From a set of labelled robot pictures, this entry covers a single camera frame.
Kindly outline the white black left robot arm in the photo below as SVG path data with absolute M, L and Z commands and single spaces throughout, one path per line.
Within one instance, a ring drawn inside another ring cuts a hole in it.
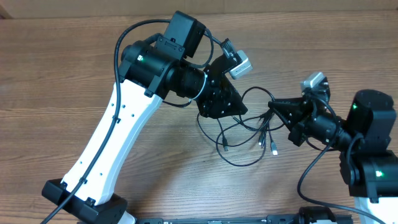
M 195 101 L 206 118 L 247 111 L 231 84 L 251 71 L 248 56 L 230 40 L 222 54 L 202 64 L 190 62 L 210 30 L 177 11 L 162 34 L 114 50 L 115 83 L 108 106 L 85 150 L 61 178 L 49 180 L 42 195 L 84 223 L 135 223 L 127 201 L 114 188 L 139 133 L 170 92 Z

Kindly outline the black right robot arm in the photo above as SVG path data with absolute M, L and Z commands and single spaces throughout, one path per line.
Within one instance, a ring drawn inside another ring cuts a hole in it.
M 300 98 L 275 99 L 269 108 L 301 146 L 310 138 L 340 153 L 340 174 L 354 198 L 349 211 L 362 223 L 397 223 L 397 156 L 388 148 L 397 118 L 394 100 L 377 90 L 359 90 L 348 116 L 337 116 L 328 88 L 305 88 Z

